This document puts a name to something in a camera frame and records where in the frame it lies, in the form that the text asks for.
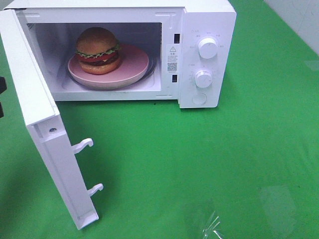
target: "timer knob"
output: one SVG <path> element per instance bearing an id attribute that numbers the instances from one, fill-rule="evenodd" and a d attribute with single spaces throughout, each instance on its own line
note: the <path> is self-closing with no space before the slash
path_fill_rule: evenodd
<path id="1" fill-rule="evenodd" d="M 213 82 L 213 77 L 209 71 L 200 70 L 195 74 L 195 84 L 199 88 L 207 88 Z"/>
<path id="2" fill-rule="evenodd" d="M 199 55 L 204 59 L 213 58 L 217 54 L 218 44 L 215 39 L 207 37 L 198 44 Z"/>

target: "green surface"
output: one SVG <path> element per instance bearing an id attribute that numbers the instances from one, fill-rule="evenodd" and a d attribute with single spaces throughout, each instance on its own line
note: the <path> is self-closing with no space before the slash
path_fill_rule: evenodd
<path id="1" fill-rule="evenodd" d="M 100 220 L 76 230 L 25 129 L 3 47 L 0 238 L 201 239 L 213 211 L 232 239 L 319 238 L 319 72 L 295 33 L 257 0 L 237 22 L 219 106 L 60 102 Z"/>

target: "tomato slice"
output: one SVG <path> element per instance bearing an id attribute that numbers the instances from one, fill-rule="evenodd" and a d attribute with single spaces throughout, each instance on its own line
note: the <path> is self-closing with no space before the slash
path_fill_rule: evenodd
<path id="1" fill-rule="evenodd" d="M 104 54 L 102 56 L 98 56 L 98 57 L 88 57 L 85 58 L 84 56 L 80 56 L 79 54 L 76 54 L 76 57 L 78 58 L 78 60 L 80 61 L 84 61 L 84 62 L 96 62 L 96 61 L 105 61 L 110 59 L 111 57 L 115 56 L 116 52 L 113 52 L 111 54 Z"/>

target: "open microwave door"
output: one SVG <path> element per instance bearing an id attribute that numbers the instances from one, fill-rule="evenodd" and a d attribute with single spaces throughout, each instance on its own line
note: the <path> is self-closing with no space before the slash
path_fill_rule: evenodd
<path id="1" fill-rule="evenodd" d="M 60 112 L 44 80 L 24 34 L 21 19 L 14 10 L 0 11 L 0 33 L 16 93 L 28 129 L 69 213 L 78 229 L 98 219 L 91 195 L 102 190 L 98 184 L 87 190 L 75 154 L 85 139 L 71 146 Z"/>

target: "top bun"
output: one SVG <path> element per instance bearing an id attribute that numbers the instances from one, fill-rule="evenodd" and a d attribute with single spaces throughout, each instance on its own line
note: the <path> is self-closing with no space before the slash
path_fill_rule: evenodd
<path id="1" fill-rule="evenodd" d="M 112 32 L 101 27 L 91 27 L 82 32 L 76 42 L 76 49 L 87 55 L 105 52 L 117 44 Z"/>

